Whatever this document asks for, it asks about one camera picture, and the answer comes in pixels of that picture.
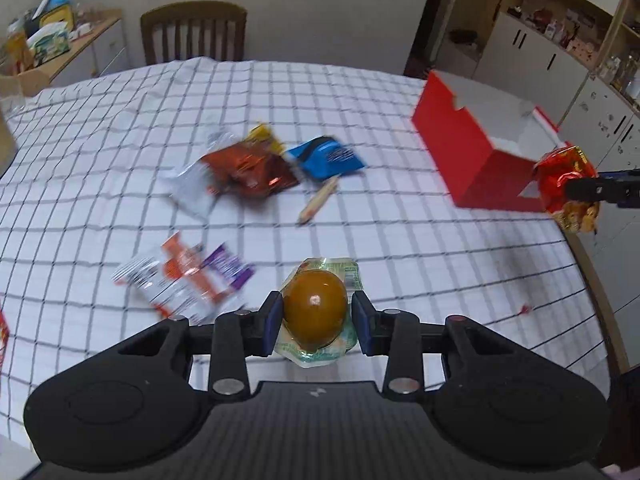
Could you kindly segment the red cardboard box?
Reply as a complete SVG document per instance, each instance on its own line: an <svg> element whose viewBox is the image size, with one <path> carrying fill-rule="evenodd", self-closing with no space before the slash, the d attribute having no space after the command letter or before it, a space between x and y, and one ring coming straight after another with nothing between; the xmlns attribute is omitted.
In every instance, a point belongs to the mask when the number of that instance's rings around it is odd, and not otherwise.
<svg viewBox="0 0 640 480"><path fill-rule="evenodd" d="M412 123L459 208L541 212L533 169L563 142L532 102L433 70Z"/></svg>

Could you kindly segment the white wall cabinets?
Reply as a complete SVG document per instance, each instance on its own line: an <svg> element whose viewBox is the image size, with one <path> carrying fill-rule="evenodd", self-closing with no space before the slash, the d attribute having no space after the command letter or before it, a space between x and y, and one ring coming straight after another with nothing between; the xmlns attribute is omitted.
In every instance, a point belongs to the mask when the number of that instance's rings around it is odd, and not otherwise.
<svg viewBox="0 0 640 480"><path fill-rule="evenodd" d="M620 144L639 132L623 95L631 0L501 0L474 79L540 106L562 139L600 169L628 165Z"/></svg>

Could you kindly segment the brown Oreo packet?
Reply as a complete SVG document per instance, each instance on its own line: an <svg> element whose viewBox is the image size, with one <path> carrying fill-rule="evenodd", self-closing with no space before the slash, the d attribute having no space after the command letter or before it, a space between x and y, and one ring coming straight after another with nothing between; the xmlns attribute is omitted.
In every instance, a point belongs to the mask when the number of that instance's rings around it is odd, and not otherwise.
<svg viewBox="0 0 640 480"><path fill-rule="evenodd" d="M299 185L290 164L260 145L238 142L203 155L216 193L230 192L249 200L263 200Z"/></svg>

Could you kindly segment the green tissue box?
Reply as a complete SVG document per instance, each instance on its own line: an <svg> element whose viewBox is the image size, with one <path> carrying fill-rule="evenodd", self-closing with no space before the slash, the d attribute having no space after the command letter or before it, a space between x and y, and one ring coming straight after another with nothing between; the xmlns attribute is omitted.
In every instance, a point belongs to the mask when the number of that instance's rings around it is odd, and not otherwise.
<svg viewBox="0 0 640 480"><path fill-rule="evenodd" d="M27 45L36 67L65 54L70 50L67 23L54 22L44 25L27 39Z"/></svg>

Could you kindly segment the red gold snack packet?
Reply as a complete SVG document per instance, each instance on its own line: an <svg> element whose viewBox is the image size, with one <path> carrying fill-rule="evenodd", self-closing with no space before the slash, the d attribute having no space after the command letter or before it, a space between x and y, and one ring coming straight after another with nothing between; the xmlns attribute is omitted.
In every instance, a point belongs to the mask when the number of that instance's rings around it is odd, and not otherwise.
<svg viewBox="0 0 640 480"><path fill-rule="evenodd" d="M566 190L570 181L597 175L584 152L571 143L544 154L534 166L533 180L537 183L542 206L565 232L597 231L600 204L570 198Z"/></svg>

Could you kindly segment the wooden chair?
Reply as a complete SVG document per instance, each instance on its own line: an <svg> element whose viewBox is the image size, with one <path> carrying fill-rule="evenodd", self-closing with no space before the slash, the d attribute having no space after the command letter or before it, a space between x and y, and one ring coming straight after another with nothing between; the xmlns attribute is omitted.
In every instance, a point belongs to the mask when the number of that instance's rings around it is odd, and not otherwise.
<svg viewBox="0 0 640 480"><path fill-rule="evenodd" d="M140 18L145 63L198 56L241 62L246 22L247 10L231 2L198 0L159 6Z"/></svg>

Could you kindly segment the brown egg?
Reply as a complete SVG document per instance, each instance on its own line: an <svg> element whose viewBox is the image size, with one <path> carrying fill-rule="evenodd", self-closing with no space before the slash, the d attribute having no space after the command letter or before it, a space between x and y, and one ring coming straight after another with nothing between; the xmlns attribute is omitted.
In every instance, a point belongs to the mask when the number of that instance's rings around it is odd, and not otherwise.
<svg viewBox="0 0 640 480"><path fill-rule="evenodd" d="M330 365L357 343L350 300L362 289L351 258L308 258L281 286L276 352L303 368Z"/></svg>

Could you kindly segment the blue snack packet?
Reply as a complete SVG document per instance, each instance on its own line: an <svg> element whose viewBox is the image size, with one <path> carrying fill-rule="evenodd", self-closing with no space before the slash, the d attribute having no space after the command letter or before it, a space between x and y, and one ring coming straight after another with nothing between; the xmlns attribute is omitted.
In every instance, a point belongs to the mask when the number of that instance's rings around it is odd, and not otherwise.
<svg viewBox="0 0 640 480"><path fill-rule="evenodd" d="M317 136L290 148L286 154L307 176L319 181L366 168L353 150L332 136Z"/></svg>

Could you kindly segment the white orange snack packet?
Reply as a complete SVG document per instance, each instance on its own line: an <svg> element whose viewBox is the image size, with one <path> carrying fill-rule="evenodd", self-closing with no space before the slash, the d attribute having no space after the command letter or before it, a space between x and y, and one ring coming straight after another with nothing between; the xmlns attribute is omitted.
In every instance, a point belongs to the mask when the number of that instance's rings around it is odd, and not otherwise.
<svg viewBox="0 0 640 480"><path fill-rule="evenodd" d="M201 249L188 246L179 232L121 264L112 280L132 286L163 318L186 318L191 325L213 322L229 296L204 269Z"/></svg>

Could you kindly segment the yellow M&M packet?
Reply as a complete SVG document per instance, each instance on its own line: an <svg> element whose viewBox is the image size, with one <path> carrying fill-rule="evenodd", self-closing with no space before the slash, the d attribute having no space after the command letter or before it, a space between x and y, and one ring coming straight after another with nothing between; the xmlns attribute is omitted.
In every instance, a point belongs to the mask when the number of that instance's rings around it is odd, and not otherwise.
<svg viewBox="0 0 640 480"><path fill-rule="evenodd" d="M247 133L244 142L250 145L260 146L272 154L282 155L286 148L272 129L266 124L258 124Z"/></svg>

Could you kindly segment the tan stick snack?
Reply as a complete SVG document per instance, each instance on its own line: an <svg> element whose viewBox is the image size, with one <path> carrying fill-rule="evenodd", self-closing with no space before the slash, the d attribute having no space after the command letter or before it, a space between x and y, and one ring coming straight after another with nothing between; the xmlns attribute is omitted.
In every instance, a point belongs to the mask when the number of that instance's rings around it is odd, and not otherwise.
<svg viewBox="0 0 640 480"><path fill-rule="evenodd" d="M338 187L339 176L330 177L324 182L316 194L312 196L312 199L307 203L305 208L299 213L297 223L301 226L311 221L319 210L328 201L330 196L336 191Z"/></svg>

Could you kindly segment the purple white snack packet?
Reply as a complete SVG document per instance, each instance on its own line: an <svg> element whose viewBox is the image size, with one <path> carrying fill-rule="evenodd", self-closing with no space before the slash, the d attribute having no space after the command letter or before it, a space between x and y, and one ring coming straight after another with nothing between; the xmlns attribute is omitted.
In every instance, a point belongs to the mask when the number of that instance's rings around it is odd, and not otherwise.
<svg viewBox="0 0 640 480"><path fill-rule="evenodd" d="M255 274L255 267L232 252L226 243L220 244L208 254L202 261L201 268L212 271L220 278L222 289L216 297L216 305L221 308L233 301Z"/></svg>

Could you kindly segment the white checked tablecloth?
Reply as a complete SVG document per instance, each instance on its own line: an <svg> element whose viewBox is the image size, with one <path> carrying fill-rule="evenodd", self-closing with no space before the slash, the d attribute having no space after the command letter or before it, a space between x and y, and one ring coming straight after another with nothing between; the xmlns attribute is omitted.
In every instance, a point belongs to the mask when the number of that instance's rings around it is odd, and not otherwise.
<svg viewBox="0 0 640 480"><path fill-rule="evenodd" d="M562 232L544 214L454 206L410 120L422 88L370 70L200 58L29 99L9 117L18 151L1 180L2 434L28 445L23 406L40 382L157 321L112 276L172 233L251 263L247 307L304 259L347 257L376 306L431 323L464 314L608 391L596 310ZM309 226L296 222L309 182L258 204L221 196L205 220L168 200L163 172L212 134L258 122L291 146L333 136L366 166Z"/></svg>

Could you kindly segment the white drawer sideboard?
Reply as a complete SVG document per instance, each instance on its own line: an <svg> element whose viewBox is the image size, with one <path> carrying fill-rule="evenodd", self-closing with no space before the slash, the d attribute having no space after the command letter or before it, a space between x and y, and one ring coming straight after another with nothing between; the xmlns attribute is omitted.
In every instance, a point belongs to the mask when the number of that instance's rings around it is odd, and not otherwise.
<svg viewBox="0 0 640 480"><path fill-rule="evenodd" d="M89 35L73 41L68 52L21 74L18 80L24 96L35 96L45 88L65 87L130 68L122 11L108 9L104 20Z"/></svg>

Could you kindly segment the orange drink bottle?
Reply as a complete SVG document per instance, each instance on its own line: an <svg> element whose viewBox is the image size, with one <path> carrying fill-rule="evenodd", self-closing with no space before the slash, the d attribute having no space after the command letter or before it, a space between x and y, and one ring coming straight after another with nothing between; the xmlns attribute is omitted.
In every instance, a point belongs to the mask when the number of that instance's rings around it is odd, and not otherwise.
<svg viewBox="0 0 640 480"><path fill-rule="evenodd" d="M22 18L13 20L6 29L6 53L11 61L13 75L24 73L35 66Z"/></svg>

